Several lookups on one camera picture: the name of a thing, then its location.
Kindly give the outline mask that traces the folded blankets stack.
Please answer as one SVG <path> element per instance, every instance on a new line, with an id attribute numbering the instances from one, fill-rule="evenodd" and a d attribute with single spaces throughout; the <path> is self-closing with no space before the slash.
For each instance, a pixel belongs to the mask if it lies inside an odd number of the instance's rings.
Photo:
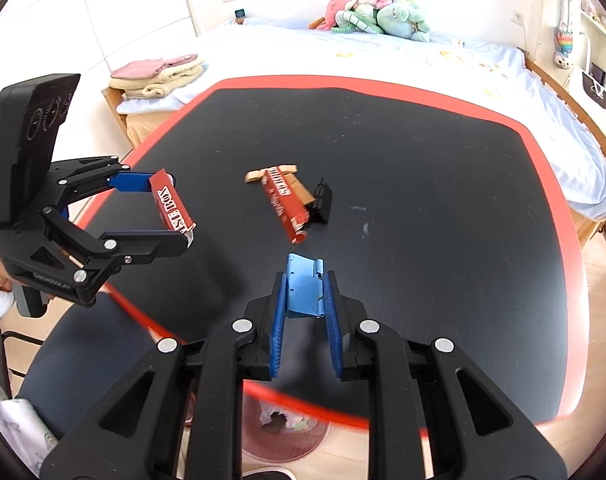
<path id="1" fill-rule="evenodd" d="M 113 70 L 108 86 L 122 91 L 126 99 L 157 99 L 186 87 L 204 72 L 196 54 L 178 58 L 138 60 Z"/>

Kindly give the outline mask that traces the bed with blue sheet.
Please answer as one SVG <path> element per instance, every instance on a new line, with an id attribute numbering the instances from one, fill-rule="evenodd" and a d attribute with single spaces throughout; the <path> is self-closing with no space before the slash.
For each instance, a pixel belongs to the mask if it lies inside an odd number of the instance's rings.
<path id="1" fill-rule="evenodd" d="M 200 76 L 164 98 L 133 100 L 116 87 L 105 88 L 119 122 L 140 115 L 145 123 L 126 133 L 133 145 L 223 79 L 315 75 L 389 82 L 451 96 L 521 122 L 560 183 L 580 242 L 586 244 L 606 224 L 606 135 L 568 90 L 519 48 L 233 25 L 215 39 L 199 39 L 198 60 Z"/>

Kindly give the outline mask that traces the red-edged black table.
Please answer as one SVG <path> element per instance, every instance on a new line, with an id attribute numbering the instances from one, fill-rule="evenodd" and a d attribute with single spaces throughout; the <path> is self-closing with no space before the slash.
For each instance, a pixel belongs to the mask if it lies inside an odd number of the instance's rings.
<path id="1" fill-rule="evenodd" d="M 165 169 L 196 221 L 181 257 L 128 266 L 110 292 L 186 341 L 267 295 L 289 254 L 407 339 L 452 339 L 534 422 L 571 414 L 589 338 L 580 244 L 527 126 L 450 96 L 329 76 L 215 84 L 126 159 Z M 332 190 L 292 245 L 254 169 L 297 165 Z"/>

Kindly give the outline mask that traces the white bookshelf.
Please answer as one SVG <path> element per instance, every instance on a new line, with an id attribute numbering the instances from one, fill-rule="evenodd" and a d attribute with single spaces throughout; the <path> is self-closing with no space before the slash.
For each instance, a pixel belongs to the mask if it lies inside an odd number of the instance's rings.
<path id="1" fill-rule="evenodd" d="M 580 46 L 586 72 L 606 82 L 606 12 L 596 0 L 580 0 Z"/>

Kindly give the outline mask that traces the plush toy pile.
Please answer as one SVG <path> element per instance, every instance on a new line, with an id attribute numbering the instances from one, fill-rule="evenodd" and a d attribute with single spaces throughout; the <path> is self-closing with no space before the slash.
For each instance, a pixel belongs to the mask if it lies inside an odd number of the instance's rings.
<path id="1" fill-rule="evenodd" d="M 431 41 L 430 26 L 417 0 L 329 0 L 324 16 L 309 23 L 309 29 Z"/>

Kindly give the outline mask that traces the rainbow plush hanging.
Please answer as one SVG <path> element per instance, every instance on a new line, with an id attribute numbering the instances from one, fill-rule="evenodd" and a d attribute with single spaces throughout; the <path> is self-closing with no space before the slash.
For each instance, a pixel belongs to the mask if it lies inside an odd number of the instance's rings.
<path id="1" fill-rule="evenodd" d="M 554 32 L 554 46 L 556 50 L 554 50 L 552 57 L 553 63 L 562 68 L 562 70 L 568 70 L 572 65 L 573 32 L 566 27 L 558 27 Z"/>

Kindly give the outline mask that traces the black binder clip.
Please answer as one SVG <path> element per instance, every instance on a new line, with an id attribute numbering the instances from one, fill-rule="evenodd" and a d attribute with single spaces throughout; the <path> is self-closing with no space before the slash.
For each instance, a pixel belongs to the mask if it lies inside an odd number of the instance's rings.
<path id="1" fill-rule="evenodd" d="M 327 226 L 332 204 L 332 190 L 329 184 L 320 179 L 313 193 L 314 200 L 309 206 L 309 220 L 312 223 Z"/>

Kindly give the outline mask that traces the red snack box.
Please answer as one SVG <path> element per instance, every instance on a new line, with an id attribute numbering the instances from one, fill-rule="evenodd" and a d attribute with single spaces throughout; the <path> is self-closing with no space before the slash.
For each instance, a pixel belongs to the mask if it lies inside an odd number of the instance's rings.
<path id="1" fill-rule="evenodd" d="M 304 227 L 309 222 L 309 212 L 305 206 L 293 194 L 286 195 L 276 188 L 272 178 L 261 182 L 269 203 L 275 210 L 290 243 L 292 245 L 302 243 L 306 237 Z"/>
<path id="2" fill-rule="evenodd" d="M 187 243 L 191 244 L 197 223 L 192 220 L 179 197 L 173 177 L 165 169 L 160 169 L 149 178 L 149 183 L 155 206 L 166 229 L 181 233 Z"/>

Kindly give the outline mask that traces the light blue plastic piece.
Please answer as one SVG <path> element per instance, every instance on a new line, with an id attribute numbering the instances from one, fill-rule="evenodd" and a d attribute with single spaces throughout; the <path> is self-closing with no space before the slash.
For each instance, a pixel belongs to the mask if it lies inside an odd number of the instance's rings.
<path id="1" fill-rule="evenodd" d="M 289 318 L 323 318 L 324 260 L 289 254 L 286 276 L 286 308 Z"/>

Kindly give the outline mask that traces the white chair with bag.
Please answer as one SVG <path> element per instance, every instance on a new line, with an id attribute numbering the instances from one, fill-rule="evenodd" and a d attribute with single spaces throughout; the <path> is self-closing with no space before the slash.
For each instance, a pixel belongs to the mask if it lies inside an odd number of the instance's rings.
<path id="1" fill-rule="evenodd" d="M 572 67 L 565 89 L 606 134 L 606 89 L 578 65 Z"/>

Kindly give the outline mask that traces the person leg dark trousers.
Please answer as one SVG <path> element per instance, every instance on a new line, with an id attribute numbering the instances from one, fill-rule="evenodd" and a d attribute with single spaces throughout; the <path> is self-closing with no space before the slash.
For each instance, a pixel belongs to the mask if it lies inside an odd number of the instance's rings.
<path id="1" fill-rule="evenodd" d="M 147 352 L 146 329 L 102 292 L 89 308 L 70 307 L 50 332 L 23 379 L 29 401 L 55 438 L 62 438 Z"/>

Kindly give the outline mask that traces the small blue bedside clock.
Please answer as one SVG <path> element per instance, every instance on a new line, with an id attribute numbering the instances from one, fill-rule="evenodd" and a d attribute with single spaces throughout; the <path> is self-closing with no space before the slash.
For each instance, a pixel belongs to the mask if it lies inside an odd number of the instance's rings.
<path id="1" fill-rule="evenodd" d="M 245 10 L 238 9 L 235 11 L 235 22 L 238 25 L 242 25 L 243 23 L 245 23 Z"/>

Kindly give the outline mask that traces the pink mesh trash bin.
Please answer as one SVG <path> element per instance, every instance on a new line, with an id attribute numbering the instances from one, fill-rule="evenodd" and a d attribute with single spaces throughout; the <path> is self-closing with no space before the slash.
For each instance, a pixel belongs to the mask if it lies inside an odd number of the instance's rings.
<path id="1" fill-rule="evenodd" d="M 312 453 L 329 424 L 278 404 L 246 396 L 242 403 L 242 451 L 268 463 L 286 463 Z"/>

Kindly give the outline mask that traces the red snack box front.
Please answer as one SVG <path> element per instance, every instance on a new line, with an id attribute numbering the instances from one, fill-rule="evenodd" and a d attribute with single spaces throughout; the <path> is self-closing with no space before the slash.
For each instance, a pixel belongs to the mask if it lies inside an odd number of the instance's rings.
<path id="1" fill-rule="evenodd" d="M 165 169 L 160 169 L 149 178 L 149 183 L 155 206 L 166 229 L 181 233 L 187 243 L 191 244 L 197 223 L 192 220 L 179 197 L 173 177 Z"/>

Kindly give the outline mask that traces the brown cardboard piece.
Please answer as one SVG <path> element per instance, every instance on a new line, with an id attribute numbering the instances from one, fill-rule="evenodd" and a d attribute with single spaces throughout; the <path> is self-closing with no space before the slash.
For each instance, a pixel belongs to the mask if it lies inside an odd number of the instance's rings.
<path id="1" fill-rule="evenodd" d="M 286 195 L 293 194 L 303 206 L 309 206 L 315 197 L 297 178 L 297 165 L 278 165 L 250 170 L 243 177 L 243 182 L 252 183 L 267 181 L 272 178 L 275 187 Z"/>

